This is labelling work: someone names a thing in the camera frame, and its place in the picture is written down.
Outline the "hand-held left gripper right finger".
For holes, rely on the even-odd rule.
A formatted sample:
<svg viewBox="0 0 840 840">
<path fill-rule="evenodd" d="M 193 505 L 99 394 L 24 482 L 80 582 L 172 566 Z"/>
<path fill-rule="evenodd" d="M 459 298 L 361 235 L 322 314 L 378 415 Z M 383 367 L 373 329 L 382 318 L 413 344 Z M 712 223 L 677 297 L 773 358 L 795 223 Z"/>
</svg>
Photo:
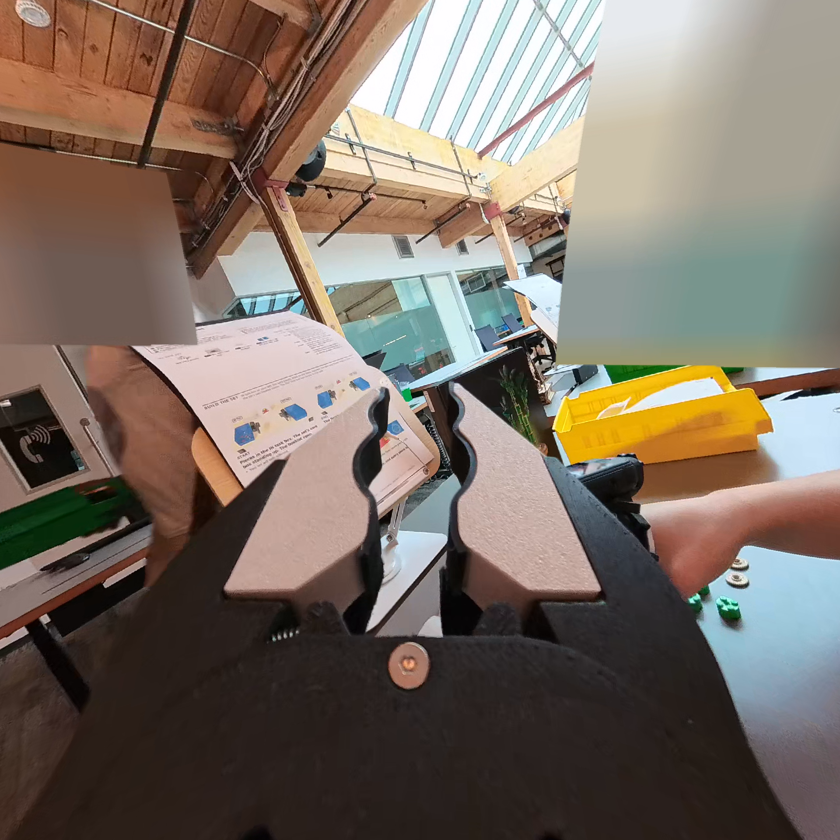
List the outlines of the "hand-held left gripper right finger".
<svg viewBox="0 0 840 840">
<path fill-rule="evenodd" d="M 480 608 L 598 600 L 602 588 L 539 449 L 459 384 L 450 393 L 467 455 L 450 515 L 462 591 Z"/>
</svg>

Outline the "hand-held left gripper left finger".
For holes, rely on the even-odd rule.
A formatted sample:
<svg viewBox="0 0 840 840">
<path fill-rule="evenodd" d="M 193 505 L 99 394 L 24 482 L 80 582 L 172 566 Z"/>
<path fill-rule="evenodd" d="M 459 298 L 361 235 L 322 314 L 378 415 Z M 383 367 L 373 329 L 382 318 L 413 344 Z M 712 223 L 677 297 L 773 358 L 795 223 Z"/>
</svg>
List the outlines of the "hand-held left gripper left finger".
<svg viewBox="0 0 840 840">
<path fill-rule="evenodd" d="M 364 392 L 281 464 L 227 596 L 296 611 L 322 601 L 373 609 L 384 571 L 371 483 L 382 469 L 389 401 L 383 387 Z"/>
</svg>

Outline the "grey desk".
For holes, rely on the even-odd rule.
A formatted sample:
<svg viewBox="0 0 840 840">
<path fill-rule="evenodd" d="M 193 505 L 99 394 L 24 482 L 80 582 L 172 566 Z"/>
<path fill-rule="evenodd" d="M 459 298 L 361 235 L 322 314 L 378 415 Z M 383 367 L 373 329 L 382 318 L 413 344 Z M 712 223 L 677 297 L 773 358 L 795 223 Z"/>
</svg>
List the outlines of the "grey desk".
<svg viewBox="0 0 840 840">
<path fill-rule="evenodd" d="M 723 487 L 838 468 L 838 394 L 763 401 L 773 432 L 759 448 L 644 468 L 637 499 L 653 503 Z M 706 605 L 698 624 L 773 791 L 803 838 L 839 838 L 839 563 L 758 547 L 738 555 L 749 585 L 723 577 L 711 599 L 732 595 L 739 625 Z"/>
</svg>

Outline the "person's right hand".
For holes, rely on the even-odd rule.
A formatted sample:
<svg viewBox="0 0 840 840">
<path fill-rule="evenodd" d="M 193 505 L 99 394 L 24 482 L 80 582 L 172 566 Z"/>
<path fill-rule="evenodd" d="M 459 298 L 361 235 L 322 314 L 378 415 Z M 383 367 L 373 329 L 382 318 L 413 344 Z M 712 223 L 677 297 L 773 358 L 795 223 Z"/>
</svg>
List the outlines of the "person's right hand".
<svg viewBox="0 0 840 840">
<path fill-rule="evenodd" d="M 749 536 L 739 494 L 730 490 L 648 503 L 642 514 L 659 564 L 683 596 L 698 593 L 722 574 Z"/>
</svg>

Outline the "yellow plastic bin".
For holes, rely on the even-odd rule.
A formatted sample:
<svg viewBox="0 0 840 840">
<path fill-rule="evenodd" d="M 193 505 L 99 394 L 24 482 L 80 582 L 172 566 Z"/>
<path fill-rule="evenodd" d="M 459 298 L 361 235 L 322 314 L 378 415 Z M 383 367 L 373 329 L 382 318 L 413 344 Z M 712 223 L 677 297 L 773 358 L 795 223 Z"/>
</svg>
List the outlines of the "yellow plastic bin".
<svg viewBox="0 0 840 840">
<path fill-rule="evenodd" d="M 553 421 L 572 464 L 633 454 L 646 465 L 756 450 L 773 421 L 751 389 L 716 365 L 566 396 Z"/>
</svg>

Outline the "green plastic bin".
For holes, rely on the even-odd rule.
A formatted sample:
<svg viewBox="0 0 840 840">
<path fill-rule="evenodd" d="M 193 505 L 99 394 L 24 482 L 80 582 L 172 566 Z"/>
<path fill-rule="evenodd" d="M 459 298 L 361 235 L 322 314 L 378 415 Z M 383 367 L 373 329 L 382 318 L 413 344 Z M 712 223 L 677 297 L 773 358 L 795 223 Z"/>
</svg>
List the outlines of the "green plastic bin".
<svg viewBox="0 0 840 840">
<path fill-rule="evenodd" d="M 2 570 L 72 539 L 110 529 L 146 512 L 120 476 L 95 479 L 28 501 L 1 513 Z"/>
<path fill-rule="evenodd" d="M 667 371 L 680 370 L 686 365 L 626 365 L 606 364 L 605 372 L 614 385 L 631 382 L 649 375 L 656 375 Z"/>
</svg>

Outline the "black bamboo set box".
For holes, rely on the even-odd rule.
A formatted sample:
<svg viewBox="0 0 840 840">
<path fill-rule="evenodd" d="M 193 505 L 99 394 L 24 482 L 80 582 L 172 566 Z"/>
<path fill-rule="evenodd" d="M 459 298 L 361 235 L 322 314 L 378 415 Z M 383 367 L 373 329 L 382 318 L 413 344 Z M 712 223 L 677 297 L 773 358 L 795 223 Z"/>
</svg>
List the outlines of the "black bamboo set box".
<svg viewBox="0 0 840 840">
<path fill-rule="evenodd" d="M 455 382 L 543 455 L 558 455 L 550 420 L 525 350 L 509 350 L 492 359 L 481 360 L 456 376 Z"/>
</svg>

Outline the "printed instruction sheet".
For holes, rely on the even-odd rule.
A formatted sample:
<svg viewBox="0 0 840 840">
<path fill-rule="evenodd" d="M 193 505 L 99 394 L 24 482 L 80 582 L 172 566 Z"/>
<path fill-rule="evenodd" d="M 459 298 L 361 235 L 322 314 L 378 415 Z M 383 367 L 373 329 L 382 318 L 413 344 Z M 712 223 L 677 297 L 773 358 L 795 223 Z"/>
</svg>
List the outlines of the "printed instruction sheet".
<svg viewBox="0 0 840 840">
<path fill-rule="evenodd" d="M 381 388 L 390 401 L 372 484 L 379 511 L 437 472 L 438 447 L 409 403 L 330 327 L 281 312 L 205 323 L 196 339 L 133 349 L 193 412 L 240 486 Z"/>
</svg>

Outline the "background document stand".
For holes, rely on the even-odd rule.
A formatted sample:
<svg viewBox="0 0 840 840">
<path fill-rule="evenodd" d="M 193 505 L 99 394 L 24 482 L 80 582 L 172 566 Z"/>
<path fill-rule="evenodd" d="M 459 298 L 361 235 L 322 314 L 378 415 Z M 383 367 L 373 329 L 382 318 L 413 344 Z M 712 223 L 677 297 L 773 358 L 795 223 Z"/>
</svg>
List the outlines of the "background document stand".
<svg viewBox="0 0 840 840">
<path fill-rule="evenodd" d="M 505 286 L 529 301 L 532 323 L 548 340 L 556 343 L 562 284 L 550 276 L 538 274 L 523 279 L 506 280 Z"/>
</svg>

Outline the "phone symbol sign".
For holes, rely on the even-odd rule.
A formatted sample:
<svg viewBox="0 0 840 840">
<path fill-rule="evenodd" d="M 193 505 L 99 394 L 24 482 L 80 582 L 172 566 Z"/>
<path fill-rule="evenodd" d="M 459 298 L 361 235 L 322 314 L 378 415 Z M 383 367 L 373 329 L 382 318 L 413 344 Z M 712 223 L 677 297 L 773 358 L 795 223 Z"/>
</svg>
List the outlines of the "phone symbol sign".
<svg viewBox="0 0 840 840">
<path fill-rule="evenodd" d="M 1 398 L 1 443 L 26 492 L 88 471 L 84 459 L 36 387 Z"/>
</svg>

